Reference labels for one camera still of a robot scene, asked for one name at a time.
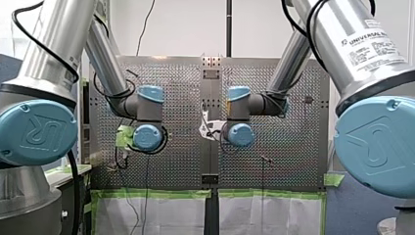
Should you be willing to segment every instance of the universal robots logo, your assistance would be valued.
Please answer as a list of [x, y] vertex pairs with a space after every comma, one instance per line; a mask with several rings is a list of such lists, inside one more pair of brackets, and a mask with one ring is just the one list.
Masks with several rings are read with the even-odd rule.
[[23, 135], [22, 147], [42, 151], [57, 151], [62, 142], [66, 123], [61, 120], [33, 115]]

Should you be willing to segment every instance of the cable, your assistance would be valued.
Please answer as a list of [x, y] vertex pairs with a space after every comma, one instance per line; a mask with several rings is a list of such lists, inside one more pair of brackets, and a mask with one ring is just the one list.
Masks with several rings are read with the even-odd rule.
[[317, 48], [314, 44], [313, 35], [311, 34], [311, 21], [313, 18], [317, 18], [318, 13], [320, 12], [321, 8], [324, 6], [325, 3], [327, 3], [329, 0], [319, 0], [310, 10], [310, 13], [308, 14], [307, 21], [306, 21], [306, 31], [307, 31], [307, 39], [308, 44], [310, 45], [310, 49], [314, 54], [315, 60], [320, 64], [320, 66], [326, 70], [326, 66], [324, 65], [323, 60], [321, 59], [320, 55], [318, 54]]
[[236, 155], [238, 152], [239, 152], [239, 148], [237, 148], [234, 152], [232, 152], [232, 153], [230, 153], [230, 152], [228, 152], [227, 150], [225, 150], [225, 147], [223, 147], [223, 133], [224, 133], [224, 130], [225, 130], [225, 127], [228, 125], [228, 123], [227, 122], [225, 122], [223, 125], [222, 125], [222, 128], [220, 129], [220, 135], [219, 135], [219, 147], [220, 147], [220, 149], [222, 150], [222, 152], [224, 153], [224, 154], [226, 154], [226, 155], [229, 155], [229, 156], [232, 156], [232, 155]]
[[153, 0], [152, 6], [150, 7], [150, 11], [147, 14], [146, 19], [144, 20], [144, 26], [143, 26], [143, 31], [141, 31], [141, 35], [140, 38], [138, 39], [138, 46], [137, 46], [137, 52], [135, 53], [135, 56], [138, 56], [138, 53], [140, 52], [140, 46], [141, 46], [141, 40], [143, 39], [144, 33], [146, 32], [146, 28], [147, 28], [147, 21], [149, 20], [150, 15], [153, 12], [153, 8], [155, 7], [155, 3], [156, 0]]
[[298, 23], [296, 23], [294, 21], [294, 19], [291, 17], [290, 12], [288, 11], [288, 7], [287, 7], [287, 0], [281, 0], [281, 4], [283, 7], [283, 12], [284, 15], [286, 16], [287, 20], [290, 22], [290, 24], [297, 30], [299, 31], [302, 35], [307, 36], [307, 33], [304, 31], [304, 29], [302, 29]]
[[217, 140], [216, 137], [214, 137], [213, 132], [211, 132], [210, 128], [208, 127], [208, 122], [207, 122], [207, 120], [205, 119], [205, 116], [204, 116], [204, 104], [205, 104], [204, 102], [201, 103], [201, 113], [202, 113], [202, 120], [203, 120], [205, 126], [207, 127], [207, 133], [210, 134], [210, 136], [215, 141], [219, 142], [219, 140]]
[[94, 87], [95, 87], [95, 89], [97, 90], [97, 92], [98, 92], [98, 93], [100, 93], [100, 95], [105, 96], [105, 97], [110, 98], [110, 99], [122, 99], [122, 98], [128, 98], [129, 96], [131, 96], [132, 94], [134, 94], [134, 91], [135, 91], [135, 88], [136, 88], [136, 86], [135, 86], [134, 82], [133, 82], [133, 81], [131, 81], [130, 79], [126, 79], [126, 81], [127, 81], [127, 82], [129, 82], [129, 83], [131, 84], [131, 86], [132, 86], [132, 89], [130, 89], [130, 88], [128, 87], [128, 92], [127, 92], [127, 93], [122, 94], [122, 95], [108, 95], [108, 94], [106, 94], [104, 91], [101, 91], [101, 90], [98, 88], [98, 83], [97, 83], [97, 73], [95, 73], [95, 72], [94, 72], [93, 82], [94, 82]]
[[[119, 127], [122, 125], [122, 122], [123, 122], [123, 121], [124, 121], [124, 118], [122, 118], [122, 119], [119, 121], [119, 124], [118, 124], [117, 128], [119, 128]], [[118, 148], [115, 146], [115, 149], [114, 149], [114, 160], [115, 160], [115, 164], [116, 164], [116, 166], [117, 166], [118, 168], [120, 168], [120, 169], [127, 169], [127, 168], [128, 168], [128, 158], [125, 158], [125, 159], [124, 159], [124, 165], [121, 165], [121, 164], [118, 162], [117, 152], [118, 152]]]
[[[284, 98], [277, 98], [277, 97], [271, 97], [270, 94], [278, 94], [278, 95], [283, 95]], [[261, 92], [259, 93], [260, 96], [262, 96], [262, 99], [264, 100], [268, 100], [269, 102], [271, 102], [274, 106], [276, 106], [279, 110], [280, 110], [280, 114], [277, 117], [278, 118], [285, 118], [286, 117], [286, 110], [280, 105], [278, 104], [278, 102], [276, 102], [274, 100], [275, 99], [279, 99], [281, 101], [283, 101], [285, 99], [285, 97], [288, 96], [288, 94], [281, 94], [279, 92], [270, 92], [270, 91], [265, 91], [265, 92]]]
[[167, 129], [164, 126], [161, 126], [161, 128], [162, 128], [162, 131], [164, 132], [163, 143], [155, 151], [152, 151], [152, 152], [141, 151], [141, 150], [136, 149], [136, 148], [132, 147], [131, 145], [127, 144], [128, 148], [130, 148], [134, 152], [141, 153], [141, 154], [145, 154], [145, 155], [156, 155], [156, 154], [159, 154], [161, 151], [164, 150], [164, 148], [165, 148], [165, 146], [167, 146], [167, 142], [168, 142], [168, 131], [167, 131]]
[[370, 3], [370, 14], [372, 14], [372, 16], [376, 16], [376, 1], [369, 0], [369, 3]]
[[30, 40], [32, 40], [34, 43], [36, 43], [37, 46], [45, 50], [49, 55], [51, 55], [53, 58], [55, 58], [57, 61], [59, 61], [72, 75], [74, 76], [74, 81], [72, 83], [77, 83], [79, 81], [79, 74], [77, 71], [68, 64], [64, 59], [62, 59], [60, 56], [58, 56], [55, 52], [53, 52], [51, 49], [49, 49], [47, 46], [45, 46], [43, 43], [41, 43], [39, 40], [37, 40], [35, 37], [33, 37], [19, 22], [18, 20], [18, 14], [32, 11], [36, 8], [39, 8], [43, 5], [43, 1], [39, 2], [38, 4], [35, 4], [30, 7], [26, 8], [20, 8], [17, 9], [12, 13], [12, 21], [15, 23], [15, 25], [26, 35]]
[[108, 29], [107, 25], [103, 22], [103, 20], [101, 20], [101, 18], [100, 18], [100, 17], [98, 17], [98, 16], [97, 16], [97, 15], [95, 15], [95, 14], [94, 14], [94, 18], [95, 18], [95, 20], [97, 20], [97, 22], [98, 22], [99, 24], [101, 24], [101, 25], [104, 27], [104, 30], [105, 30], [105, 32], [106, 32], [106, 34], [107, 34], [107, 37], [108, 37], [108, 38], [110, 38], [110, 30]]
[[[306, 36], [308, 39], [308, 44], [310, 45], [310, 49], [313, 52], [316, 61], [320, 64], [320, 66], [326, 71], [326, 67], [324, 65], [323, 60], [321, 59], [320, 55], [318, 54], [318, 50], [315, 46], [314, 40], [312, 38], [311, 33], [311, 22], [313, 19], [315, 19], [318, 16], [318, 13], [320, 12], [321, 8], [325, 3], [327, 3], [329, 0], [319, 0], [310, 10], [307, 21], [306, 21], [306, 31], [303, 31], [302, 28], [293, 20], [293, 18], [290, 15], [290, 12], [287, 8], [287, 1], [281, 0], [283, 4], [283, 12], [288, 19], [288, 21], [291, 23], [291, 25], [298, 30], [302, 35]], [[369, 0], [370, 7], [371, 7], [371, 14], [372, 16], [376, 15], [376, 1], [375, 0]]]
[[130, 201], [130, 197], [129, 197], [129, 195], [130, 195], [130, 193], [129, 193], [129, 188], [128, 188], [128, 186], [127, 186], [126, 182], [125, 182], [124, 175], [122, 174], [122, 171], [121, 171], [121, 170], [119, 170], [119, 171], [118, 171], [118, 173], [119, 173], [119, 178], [121, 179], [122, 187], [124, 187], [124, 188], [125, 188], [125, 196], [126, 196], [125, 198], [126, 198], [127, 204], [128, 204], [128, 205], [132, 208], [132, 210], [133, 210], [133, 212], [134, 212], [134, 214], [135, 214], [135, 218], [136, 218], [136, 221], [135, 221], [134, 227], [132, 228], [132, 230], [131, 230], [131, 232], [130, 232], [130, 235], [132, 235], [132, 234], [134, 234], [134, 231], [135, 231], [135, 229], [137, 228], [138, 223], [140, 222], [140, 215], [138, 215], [138, 211], [135, 209], [134, 205], [132, 205], [132, 203], [131, 203], [131, 201]]
[[69, 150], [68, 159], [70, 163], [70, 169], [72, 171], [73, 178], [73, 226], [72, 235], [77, 235], [79, 222], [80, 222], [80, 180], [78, 176], [78, 170], [76, 166], [76, 158], [73, 155], [73, 151]]
[[149, 166], [150, 166], [150, 156], [147, 156], [147, 162], [146, 162], [146, 178], [145, 178], [146, 199], [145, 199], [145, 202], [144, 202], [143, 225], [141, 226], [141, 234], [142, 235], [144, 235], [144, 230], [145, 230], [146, 221], [147, 221], [147, 202], [148, 202], [148, 199], [149, 199]]

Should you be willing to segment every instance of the green object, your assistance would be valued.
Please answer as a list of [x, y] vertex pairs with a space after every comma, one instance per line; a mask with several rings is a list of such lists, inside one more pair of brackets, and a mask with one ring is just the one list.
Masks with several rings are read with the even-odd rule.
[[83, 206], [83, 213], [91, 212], [91, 203]]
[[322, 193], [320, 235], [326, 234], [327, 193]]
[[126, 148], [127, 145], [132, 146], [132, 136], [134, 127], [128, 125], [121, 125], [116, 131], [115, 145], [119, 148]]
[[343, 174], [326, 173], [324, 174], [324, 185], [328, 187], [339, 187], [344, 178], [345, 176]]
[[82, 86], [87, 86], [89, 83], [89, 79], [87, 77], [82, 77], [81, 82], [82, 82]]
[[[76, 165], [78, 168], [78, 171], [82, 171], [83, 169], [90, 167], [90, 164], [77, 164]], [[61, 168], [60, 166], [55, 167], [55, 168], [51, 168], [49, 170], [46, 170], [45, 173], [46, 174], [50, 174], [50, 173], [54, 173], [54, 172], [59, 172], [59, 173], [72, 173], [72, 170], [70, 168], [70, 166], [65, 166], [64, 168]]]
[[272, 198], [295, 198], [306, 200], [319, 200], [325, 195], [324, 192], [290, 192], [280, 190], [261, 189], [219, 189], [219, 198], [249, 198], [253, 196], [264, 196]]
[[103, 198], [147, 198], [152, 199], [200, 199], [210, 198], [210, 190], [185, 190], [185, 191], [164, 191], [149, 189], [108, 189], [108, 190], [93, 190], [92, 197]]

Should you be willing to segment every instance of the metal bracket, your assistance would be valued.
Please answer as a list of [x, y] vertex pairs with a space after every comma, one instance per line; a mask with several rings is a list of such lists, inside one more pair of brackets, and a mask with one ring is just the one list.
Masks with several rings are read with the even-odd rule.
[[220, 70], [204, 70], [204, 79], [219, 79]]
[[218, 174], [202, 174], [203, 184], [218, 184], [218, 182], [219, 182]]

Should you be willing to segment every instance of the pegboard wall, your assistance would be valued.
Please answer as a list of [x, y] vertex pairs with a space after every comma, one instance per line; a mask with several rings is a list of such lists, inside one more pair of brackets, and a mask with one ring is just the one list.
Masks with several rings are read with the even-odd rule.
[[[218, 82], [207, 87], [204, 77], [207, 58], [118, 59], [126, 78], [137, 86], [163, 87], [163, 125], [169, 132], [169, 142], [160, 154], [130, 154], [128, 169], [113, 170], [115, 132], [121, 119], [109, 111], [105, 99], [90, 86], [93, 188], [144, 188], [147, 179], [147, 185], [155, 189], [200, 189], [202, 174], [210, 173], [218, 174], [219, 178], [218, 184], [210, 187], [322, 189], [327, 160], [329, 77], [315, 62], [309, 62], [301, 81], [290, 92], [287, 117], [252, 117], [255, 144], [234, 155], [225, 155], [217, 144], [209, 147], [209, 142], [200, 136], [202, 101], [207, 93], [214, 94], [211, 100], [220, 110], [219, 118], [225, 119], [228, 87], [248, 85], [252, 92], [263, 91], [278, 60], [216, 58], [220, 61], [214, 67], [218, 70]], [[235, 151], [231, 146], [225, 148]], [[117, 157], [122, 164], [120, 151]], [[266, 164], [262, 157], [272, 159], [273, 163]]]

